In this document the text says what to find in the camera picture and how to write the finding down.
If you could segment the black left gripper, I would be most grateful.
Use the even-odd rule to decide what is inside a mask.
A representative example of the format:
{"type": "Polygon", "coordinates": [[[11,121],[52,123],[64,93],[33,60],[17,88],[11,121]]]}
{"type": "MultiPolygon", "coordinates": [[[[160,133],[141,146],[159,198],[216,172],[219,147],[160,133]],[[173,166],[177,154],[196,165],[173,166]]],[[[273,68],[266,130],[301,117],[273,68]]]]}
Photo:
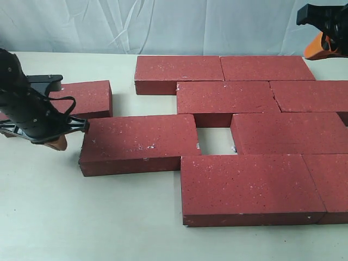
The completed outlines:
{"type": "Polygon", "coordinates": [[[87,132],[89,122],[72,116],[76,107],[72,96],[57,98],[71,101],[70,107],[61,113],[53,104],[51,92],[60,92],[59,86],[36,86],[34,88],[1,88],[1,112],[7,119],[1,121],[1,133],[26,139],[33,144],[44,144],[57,151],[67,149],[65,135],[87,132]]]}

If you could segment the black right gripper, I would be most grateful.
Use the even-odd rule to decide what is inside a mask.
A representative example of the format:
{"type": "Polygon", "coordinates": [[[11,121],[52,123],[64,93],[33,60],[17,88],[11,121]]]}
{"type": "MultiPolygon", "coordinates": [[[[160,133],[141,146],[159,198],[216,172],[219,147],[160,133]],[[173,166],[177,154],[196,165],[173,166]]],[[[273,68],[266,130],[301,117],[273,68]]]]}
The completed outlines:
{"type": "Polygon", "coordinates": [[[296,24],[320,31],[303,52],[307,60],[347,58],[347,5],[306,4],[297,11],[296,24]]]}

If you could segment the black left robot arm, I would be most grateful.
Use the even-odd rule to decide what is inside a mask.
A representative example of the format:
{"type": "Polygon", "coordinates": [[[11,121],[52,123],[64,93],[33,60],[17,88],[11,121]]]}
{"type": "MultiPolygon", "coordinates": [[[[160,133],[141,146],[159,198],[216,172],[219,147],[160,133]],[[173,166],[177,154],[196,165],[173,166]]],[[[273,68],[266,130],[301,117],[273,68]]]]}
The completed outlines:
{"type": "Polygon", "coordinates": [[[52,104],[49,94],[61,90],[62,79],[60,74],[26,75],[17,55],[2,49],[1,112],[7,119],[1,121],[1,133],[64,151],[67,134],[87,132],[88,120],[71,115],[76,107],[74,97],[62,97],[72,102],[63,113],[52,104]]]}

